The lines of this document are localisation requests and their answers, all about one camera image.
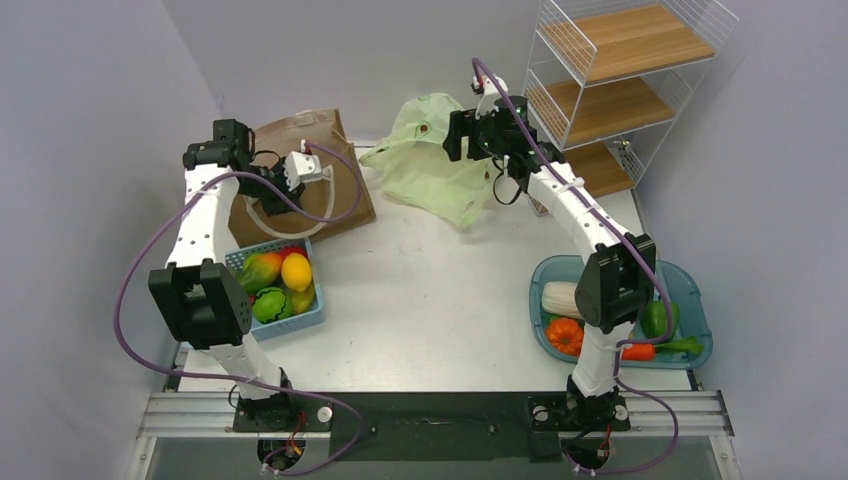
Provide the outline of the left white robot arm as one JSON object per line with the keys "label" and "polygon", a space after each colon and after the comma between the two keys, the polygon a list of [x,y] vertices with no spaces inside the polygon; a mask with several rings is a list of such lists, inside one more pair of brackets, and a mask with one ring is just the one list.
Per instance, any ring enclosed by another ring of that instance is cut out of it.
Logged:
{"label": "left white robot arm", "polygon": [[237,195],[277,214],[298,206],[303,188],[288,178],[283,163],[257,166],[255,156],[253,130],[235,119],[214,121],[209,140],[187,147],[182,160],[189,209],[179,217],[165,267],[150,272],[148,287],[173,337],[235,377],[238,415],[284,430],[298,422],[298,402],[287,392],[284,370],[253,336],[249,295],[225,257],[234,242],[229,216]]}

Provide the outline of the green plastic grocery bag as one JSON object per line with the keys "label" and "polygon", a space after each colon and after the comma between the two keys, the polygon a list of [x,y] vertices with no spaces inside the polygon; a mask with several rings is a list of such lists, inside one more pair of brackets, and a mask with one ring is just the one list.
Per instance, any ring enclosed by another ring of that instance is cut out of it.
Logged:
{"label": "green plastic grocery bag", "polygon": [[445,93],[409,100],[390,134],[360,157],[382,174],[386,196],[465,229],[493,198],[495,168],[484,160],[449,160],[443,149],[450,114],[463,106]]}

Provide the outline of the orange mini pumpkin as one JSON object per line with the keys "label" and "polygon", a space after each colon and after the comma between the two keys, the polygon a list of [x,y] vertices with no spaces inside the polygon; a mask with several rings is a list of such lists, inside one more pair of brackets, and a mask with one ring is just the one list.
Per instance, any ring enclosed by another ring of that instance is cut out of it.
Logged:
{"label": "orange mini pumpkin", "polygon": [[555,318],[549,322],[545,336],[558,352],[572,357],[580,356],[584,330],[577,320],[568,317]]}

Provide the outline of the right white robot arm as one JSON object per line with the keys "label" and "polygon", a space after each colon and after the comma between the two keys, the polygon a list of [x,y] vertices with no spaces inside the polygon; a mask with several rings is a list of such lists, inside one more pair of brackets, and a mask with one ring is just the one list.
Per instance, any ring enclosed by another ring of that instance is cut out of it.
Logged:
{"label": "right white robot arm", "polygon": [[616,365],[623,341],[654,292],[654,242],[613,221],[563,152],[537,139],[525,98],[510,96],[495,101],[494,107],[489,114],[451,112],[443,148],[452,161],[501,160],[520,191],[541,203],[578,247],[584,267],[574,296],[584,334],[567,383],[565,413],[580,429],[623,421]]}

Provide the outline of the brown jute tote bag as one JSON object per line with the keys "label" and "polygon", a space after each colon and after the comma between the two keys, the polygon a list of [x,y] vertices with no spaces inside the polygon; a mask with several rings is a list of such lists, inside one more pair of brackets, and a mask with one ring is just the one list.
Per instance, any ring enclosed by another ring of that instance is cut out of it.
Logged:
{"label": "brown jute tote bag", "polygon": [[314,150],[326,171],[307,183],[300,196],[301,208],[337,222],[319,223],[297,212],[270,215],[257,200],[238,195],[233,201],[229,228],[236,243],[248,247],[273,240],[308,238],[319,241],[376,220],[376,213],[337,109],[309,110],[255,129],[254,163],[270,167],[276,156],[299,149],[303,140],[317,144]]}

